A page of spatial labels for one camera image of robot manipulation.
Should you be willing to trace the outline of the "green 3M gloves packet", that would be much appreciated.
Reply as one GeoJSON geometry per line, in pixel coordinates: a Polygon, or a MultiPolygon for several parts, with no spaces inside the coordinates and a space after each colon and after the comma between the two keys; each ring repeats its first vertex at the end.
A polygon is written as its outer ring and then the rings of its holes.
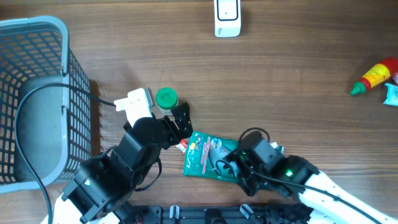
{"type": "Polygon", "coordinates": [[[237,183],[238,179],[233,173],[223,169],[222,162],[217,162],[237,146],[237,140],[194,131],[185,151],[183,175],[237,183]]]}

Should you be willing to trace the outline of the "small red white packet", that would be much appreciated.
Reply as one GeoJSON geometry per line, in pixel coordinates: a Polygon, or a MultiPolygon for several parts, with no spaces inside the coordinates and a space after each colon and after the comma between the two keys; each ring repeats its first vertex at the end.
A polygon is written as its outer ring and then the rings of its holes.
{"type": "Polygon", "coordinates": [[[392,77],[393,81],[398,85],[398,73],[392,77]]]}

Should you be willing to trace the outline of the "green lid spice jar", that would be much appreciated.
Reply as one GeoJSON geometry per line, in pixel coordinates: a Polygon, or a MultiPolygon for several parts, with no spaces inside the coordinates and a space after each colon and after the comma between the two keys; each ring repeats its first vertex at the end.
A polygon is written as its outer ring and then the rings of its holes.
{"type": "Polygon", "coordinates": [[[166,116],[172,115],[173,110],[178,105],[178,95],[173,88],[164,87],[155,96],[156,103],[160,112],[166,116]]]}

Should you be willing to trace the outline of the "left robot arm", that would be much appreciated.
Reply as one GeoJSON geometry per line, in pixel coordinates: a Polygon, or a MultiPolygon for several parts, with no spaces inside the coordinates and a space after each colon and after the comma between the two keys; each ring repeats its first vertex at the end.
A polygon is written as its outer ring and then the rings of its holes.
{"type": "Polygon", "coordinates": [[[121,142],[80,164],[74,178],[55,202],[49,223],[141,223],[144,212],[129,199],[141,187],[153,164],[160,164],[163,149],[177,145],[193,133],[190,107],[172,110],[174,119],[151,114],[126,123],[121,142]]]}

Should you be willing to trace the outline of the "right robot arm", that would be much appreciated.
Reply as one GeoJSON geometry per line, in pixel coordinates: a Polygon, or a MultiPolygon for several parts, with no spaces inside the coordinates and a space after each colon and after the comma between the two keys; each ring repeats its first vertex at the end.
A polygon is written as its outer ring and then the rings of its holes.
{"type": "Polygon", "coordinates": [[[237,147],[220,162],[238,178],[248,196],[262,187],[290,197],[312,209],[316,218],[333,223],[397,223],[339,187],[315,165],[299,156],[285,156],[271,144],[262,128],[249,128],[237,147]]]}

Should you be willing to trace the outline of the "teal wet wipes packet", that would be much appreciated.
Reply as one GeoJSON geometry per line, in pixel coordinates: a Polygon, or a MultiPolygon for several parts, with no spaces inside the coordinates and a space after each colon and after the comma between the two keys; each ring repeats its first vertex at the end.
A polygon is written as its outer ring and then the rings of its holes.
{"type": "Polygon", "coordinates": [[[384,104],[389,106],[398,106],[398,86],[390,83],[385,83],[384,86],[387,87],[387,95],[384,104]]]}

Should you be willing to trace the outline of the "red sauce bottle green cap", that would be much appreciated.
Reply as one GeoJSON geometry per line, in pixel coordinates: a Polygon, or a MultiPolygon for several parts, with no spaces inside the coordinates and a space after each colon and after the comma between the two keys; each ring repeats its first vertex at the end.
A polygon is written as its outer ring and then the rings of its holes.
{"type": "Polygon", "coordinates": [[[375,64],[357,82],[350,91],[351,96],[363,95],[378,84],[397,73],[397,58],[389,57],[375,64]]]}

